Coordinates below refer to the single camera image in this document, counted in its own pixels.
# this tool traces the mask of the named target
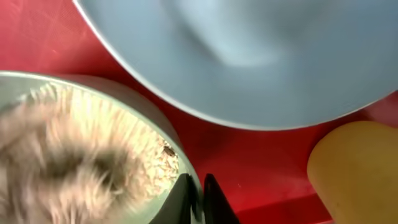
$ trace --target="blue plate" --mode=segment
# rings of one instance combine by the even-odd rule
[[[134,78],[225,126],[310,126],[398,87],[397,0],[75,3]]]

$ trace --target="red surface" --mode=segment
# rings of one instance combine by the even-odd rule
[[[97,75],[138,90],[171,120],[201,180],[208,172],[216,176],[243,223],[329,220],[305,172],[314,144],[348,121],[398,126],[398,93],[337,121],[292,131],[243,131],[196,119],[131,78],[70,1],[0,0],[0,69]]]

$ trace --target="red table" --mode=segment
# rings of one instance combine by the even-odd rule
[[[398,126],[398,93],[336,121],[291,131],[243,131],[194,118],[150,93],[124,71],[71,0],[1,0],[0,69],[97,75],[141,92],[171,120],[199,178],[203,180],[208,172],[216,176],[244,224],[329,220],[307,180],[312,147],[349,121],[372,119]]]

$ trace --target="bowl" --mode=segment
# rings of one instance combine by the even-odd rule
[[[192,212],[192,217],[201,217],[203,192],[200,181],[190,161],[183,153],[177,133],[165,115],[154,104],[132,89],[111,80],[84,75],[50,77],[26,72],[0,71],[0,108],[17,100],[18,97],[30,93],[30,90],[37,90],[48,83],[72,86],[109,100],[128,110],[160,134],[178,155],[179,174],[189,174],[193,179],[198,196],[198,206]],[[151,200],[148,206],[137,214],[128,214],[123,223],[150,223],[163,206],[167,196],[168,193],[165,192]],[[192,223],[196,222],[200,223],[200,220],[193,219]]]
[[[398,87],[395,0],[75,0],[139,82],[201,119],[311,126]]]

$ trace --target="yellow object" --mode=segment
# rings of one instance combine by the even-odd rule
[[[398,129],[343,125],[315,146],[307,168],[337,224],[398,223]]]

